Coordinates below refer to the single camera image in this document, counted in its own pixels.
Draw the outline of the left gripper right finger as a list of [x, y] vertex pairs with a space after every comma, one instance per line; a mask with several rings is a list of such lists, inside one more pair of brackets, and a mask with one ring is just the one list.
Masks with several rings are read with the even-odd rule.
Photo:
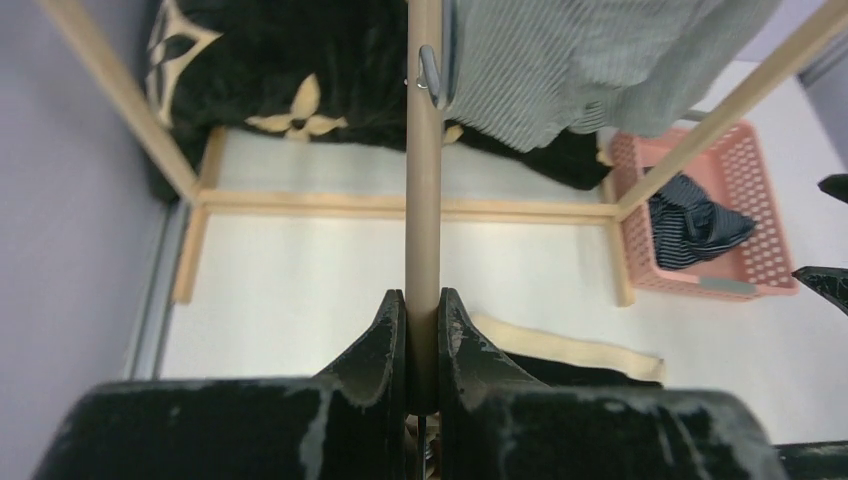
[[471, 324], [438, 310], [446, 479], [783, 479], [747, 407], [717, 391], [551, 387]]

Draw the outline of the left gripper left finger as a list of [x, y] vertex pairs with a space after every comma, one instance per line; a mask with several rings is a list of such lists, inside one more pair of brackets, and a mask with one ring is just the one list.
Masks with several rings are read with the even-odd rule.
[[403, 295], [310, 377], [113, 382], [60, 422], [38, 479], [402, 479]]

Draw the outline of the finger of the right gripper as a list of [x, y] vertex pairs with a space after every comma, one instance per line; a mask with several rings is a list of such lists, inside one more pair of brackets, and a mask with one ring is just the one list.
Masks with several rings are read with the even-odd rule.
[[848, 174], [839, 173], [832, 174], [818, 182], [818, 188], [821, 192], [839, 200], [845, 204], [848, 203]]
[[847, 314], [847, 269], [804, 266], [792, 273], [803, 285]]

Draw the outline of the black underwear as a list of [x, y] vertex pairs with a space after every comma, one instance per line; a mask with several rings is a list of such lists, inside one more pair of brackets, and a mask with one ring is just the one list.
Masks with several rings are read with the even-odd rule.
[[536, 378], [556, 385], [659, 386], [666, 363], [623, 346], [520, 327], [475, 313], [473, 325]]

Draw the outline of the navy striped underwear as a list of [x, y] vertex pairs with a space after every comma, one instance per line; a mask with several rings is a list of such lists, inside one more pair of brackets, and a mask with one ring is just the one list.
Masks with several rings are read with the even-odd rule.
[[713, 201], [690, 176], [677, 174], [648, 201], [655, 259], [679, 271], [711, 261], [747, 241], [757, 222]]

